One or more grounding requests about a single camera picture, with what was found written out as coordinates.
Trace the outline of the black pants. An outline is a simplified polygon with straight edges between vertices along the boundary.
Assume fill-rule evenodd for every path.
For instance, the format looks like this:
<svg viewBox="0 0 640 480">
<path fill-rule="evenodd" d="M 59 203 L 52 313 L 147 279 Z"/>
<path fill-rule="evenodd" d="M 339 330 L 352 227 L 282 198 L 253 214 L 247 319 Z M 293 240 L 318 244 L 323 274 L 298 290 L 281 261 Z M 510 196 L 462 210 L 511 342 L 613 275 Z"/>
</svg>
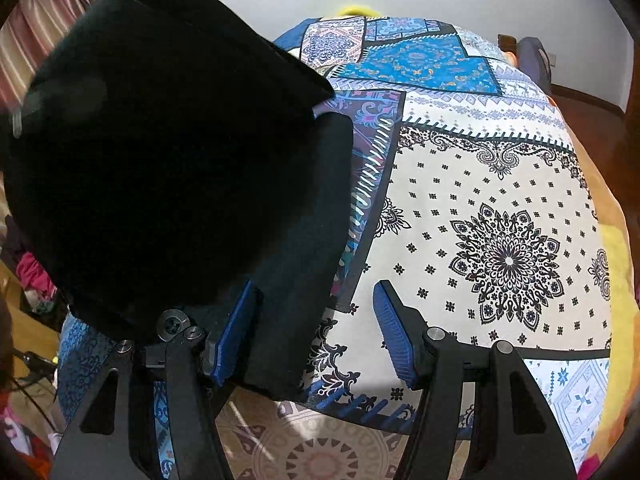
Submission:
<svg viewBox="0 0 640 480">
<path fill-rule="evenodd" d="M 316 113 L 333 96 L 219 0 L 98 0 L 2 110 L 11 214 L 113 339 L 252 281 L 243 382 L 295 398 L 347 238 L 352 121 Z"/>
</svg>

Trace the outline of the blue patchwork bedsheet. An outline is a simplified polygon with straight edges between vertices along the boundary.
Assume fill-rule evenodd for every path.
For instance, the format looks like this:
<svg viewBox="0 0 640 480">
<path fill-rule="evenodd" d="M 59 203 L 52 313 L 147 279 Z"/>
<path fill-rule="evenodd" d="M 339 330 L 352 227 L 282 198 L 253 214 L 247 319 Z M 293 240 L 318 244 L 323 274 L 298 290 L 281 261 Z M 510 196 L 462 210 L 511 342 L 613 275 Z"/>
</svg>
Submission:
<svg viewBox="0 0 640 480">
<path fill-rule="evenodd" d="M 63 332 L 70 426 L 57 479 L 571 479 L 608 388 L 610 278 L 561 112 L 498 48 L 424 18 L 309 20 L 279 44 L 352 121 L 346 245 L 300 393 L 273 399 L 145 348 Z M 392 282 L 462 344 L 512 367 L 412 390 L 373 311 Z"/>
</svg>

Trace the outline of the orange bed mattress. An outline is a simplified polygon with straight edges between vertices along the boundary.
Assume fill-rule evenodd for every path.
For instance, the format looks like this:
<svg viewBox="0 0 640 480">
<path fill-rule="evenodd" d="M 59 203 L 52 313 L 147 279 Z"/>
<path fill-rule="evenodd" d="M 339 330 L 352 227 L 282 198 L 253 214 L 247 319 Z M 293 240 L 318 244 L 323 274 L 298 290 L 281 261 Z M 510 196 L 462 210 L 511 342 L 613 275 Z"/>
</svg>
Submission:
<svg viewBox="0 0 640 480">
<path fill-rule="evenodd" d="M 612 107 L 555 96 L 596 204 L 612 285 L 608 393 L 581 479 L 639 477 L 639 136 Z"/>
</svg>

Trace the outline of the purple backpack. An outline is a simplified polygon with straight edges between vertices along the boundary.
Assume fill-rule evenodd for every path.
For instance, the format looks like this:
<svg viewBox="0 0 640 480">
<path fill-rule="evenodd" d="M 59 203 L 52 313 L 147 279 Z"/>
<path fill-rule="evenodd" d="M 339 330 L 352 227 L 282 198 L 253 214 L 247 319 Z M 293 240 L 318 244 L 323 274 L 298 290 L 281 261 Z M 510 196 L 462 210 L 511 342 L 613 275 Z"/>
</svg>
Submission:
<svg viewBox="0 0 640 480">
<path fill-rule="evenodd" d="M 545 94 L 552 93 L 551 63 L 546 50 L 537 37 L 525 37 L 516 44 L 518 69 Z"/>
</svg>

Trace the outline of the small wooden bedside stand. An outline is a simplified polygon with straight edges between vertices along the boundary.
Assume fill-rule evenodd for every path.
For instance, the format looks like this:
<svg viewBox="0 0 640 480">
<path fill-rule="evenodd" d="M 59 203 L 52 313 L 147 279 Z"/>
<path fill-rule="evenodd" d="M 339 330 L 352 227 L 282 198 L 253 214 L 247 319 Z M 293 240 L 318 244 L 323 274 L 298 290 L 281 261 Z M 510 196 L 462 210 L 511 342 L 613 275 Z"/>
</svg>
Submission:
<svg viewBox="0 0 640 480">
<path fill-rule="evenodd" d="M 498 47 L 503 52 L 516 54 L 518 50 L 518 40 L 513 36 L 499 34 Z"/>
</svg>

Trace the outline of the yellow hoop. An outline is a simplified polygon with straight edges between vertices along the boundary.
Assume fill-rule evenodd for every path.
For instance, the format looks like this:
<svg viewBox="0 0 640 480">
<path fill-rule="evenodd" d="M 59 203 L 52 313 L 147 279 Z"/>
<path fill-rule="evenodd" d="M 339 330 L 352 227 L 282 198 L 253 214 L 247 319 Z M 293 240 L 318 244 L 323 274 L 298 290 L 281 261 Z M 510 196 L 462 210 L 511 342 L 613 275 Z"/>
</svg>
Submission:
<svg viewBox="0 0 640 480">
<path fill-rule="evenodd" d="M 348 4 L 342 6 L 340 10 L 335 13 L 336 16 L 364 16 L 365 18 L 379 18 L 381 13 L 375 11 L 368 6 L 362 4 Z"/>
</svg>

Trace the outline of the striped pink curtain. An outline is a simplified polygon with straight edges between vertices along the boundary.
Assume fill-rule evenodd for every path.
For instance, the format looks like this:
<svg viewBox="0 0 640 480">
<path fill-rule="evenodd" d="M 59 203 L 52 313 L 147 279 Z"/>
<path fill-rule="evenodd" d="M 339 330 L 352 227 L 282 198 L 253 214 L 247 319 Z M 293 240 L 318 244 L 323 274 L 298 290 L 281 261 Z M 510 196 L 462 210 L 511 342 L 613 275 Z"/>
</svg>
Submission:
<svg viewBox="0 0 640 480">
<path fill-rule="evenodd" d="M 94 0 L 18 0 L 1 25 L 1 106 L 17 106 L 32 77 Z"/>
</svg>

